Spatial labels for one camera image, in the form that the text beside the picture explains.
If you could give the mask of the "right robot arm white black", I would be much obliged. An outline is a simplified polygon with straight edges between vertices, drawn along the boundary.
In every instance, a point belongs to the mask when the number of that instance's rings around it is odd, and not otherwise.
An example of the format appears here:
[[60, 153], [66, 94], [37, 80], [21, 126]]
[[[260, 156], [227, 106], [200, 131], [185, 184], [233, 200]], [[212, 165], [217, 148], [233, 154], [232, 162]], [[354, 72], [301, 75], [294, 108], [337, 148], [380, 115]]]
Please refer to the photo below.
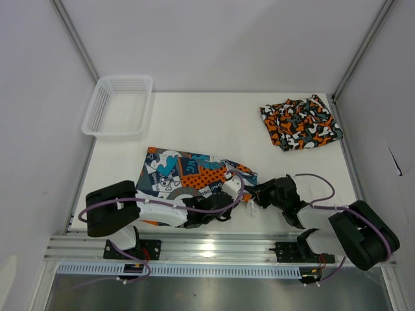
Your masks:
[[244, 189], [258, 206], [278, 208], [290, 226], [303, 231], [296, 240], [296, 254], [303, 261], [337, 255], [367, 271], [389, 261], [400, 248], [397, 235], [365, 201], [346, 206], [324, 206], [323, 198], [306, 202], [291, 176]]

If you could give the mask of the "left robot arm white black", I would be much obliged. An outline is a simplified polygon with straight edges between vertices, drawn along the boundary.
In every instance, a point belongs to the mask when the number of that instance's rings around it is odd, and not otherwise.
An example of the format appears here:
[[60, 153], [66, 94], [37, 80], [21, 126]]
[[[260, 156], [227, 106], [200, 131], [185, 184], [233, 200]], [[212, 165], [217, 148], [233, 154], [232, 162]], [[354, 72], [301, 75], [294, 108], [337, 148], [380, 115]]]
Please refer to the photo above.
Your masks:
[[132, 181], [122, 181], [89, 193], [78, 219], [87, 225], [88, 236], [105, 237], [115, 243], [124, 258], [134, 259], [141, 251], [139, 221], [184, 229], [199, 228], [214, 220], [226, 222], [241, 202], [243, 190], [243, 181], [234, 176], [208, 197], [168, 200], [142, 194]]

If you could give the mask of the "orange black camouflage shorts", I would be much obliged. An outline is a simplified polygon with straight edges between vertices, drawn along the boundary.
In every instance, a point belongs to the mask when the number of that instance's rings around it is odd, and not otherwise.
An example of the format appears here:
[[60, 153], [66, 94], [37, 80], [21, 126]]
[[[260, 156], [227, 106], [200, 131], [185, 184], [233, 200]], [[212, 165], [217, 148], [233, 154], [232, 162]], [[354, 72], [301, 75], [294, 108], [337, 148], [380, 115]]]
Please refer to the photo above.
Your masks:
[[316, 94], [267, 104], [259, 111], [272, 144], [285, 152], [325, 146], [344, 136], [329, 108]]

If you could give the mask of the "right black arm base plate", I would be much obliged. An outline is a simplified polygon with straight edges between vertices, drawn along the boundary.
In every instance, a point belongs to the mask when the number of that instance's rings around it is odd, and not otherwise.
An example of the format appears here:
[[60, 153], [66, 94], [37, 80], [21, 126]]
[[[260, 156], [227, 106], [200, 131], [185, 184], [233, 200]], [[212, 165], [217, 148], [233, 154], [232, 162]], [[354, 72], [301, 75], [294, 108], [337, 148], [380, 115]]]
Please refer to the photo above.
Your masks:
[[299, 242], [276, 242], [269, 250], [275, 253], [280, 263], [335, 263], [334, 255], [313, 253], [307, 244]]

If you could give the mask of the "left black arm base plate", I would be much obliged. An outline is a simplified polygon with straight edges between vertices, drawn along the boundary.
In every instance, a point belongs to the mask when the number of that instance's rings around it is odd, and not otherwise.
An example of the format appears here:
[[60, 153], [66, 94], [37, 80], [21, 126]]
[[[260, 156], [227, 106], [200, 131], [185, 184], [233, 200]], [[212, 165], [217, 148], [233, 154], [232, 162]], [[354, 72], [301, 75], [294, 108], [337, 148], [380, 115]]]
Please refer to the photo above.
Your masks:
[[[139, 246], [123, 250], [123, 252], [140, 260], [159, 260], [161, 240], [140, 240]], [[129, 257], [118, 252], [109, 240], [106, 241], [103, 258], [111, 260], [129, 259]]]

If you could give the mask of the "blue patterned shorts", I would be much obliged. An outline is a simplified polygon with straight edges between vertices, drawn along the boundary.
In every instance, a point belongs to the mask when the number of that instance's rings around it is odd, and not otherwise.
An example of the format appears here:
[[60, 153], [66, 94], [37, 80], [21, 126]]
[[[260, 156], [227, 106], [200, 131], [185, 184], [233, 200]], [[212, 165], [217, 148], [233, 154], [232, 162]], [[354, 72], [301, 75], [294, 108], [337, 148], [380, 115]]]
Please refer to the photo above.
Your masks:
[[258, 184], [256, 172], [230, 159], [150, 147], [136, 189], [168, 200], [196, 195], [208, 197], [221, 190], [229, 170], [242, 176], [244, 186]]

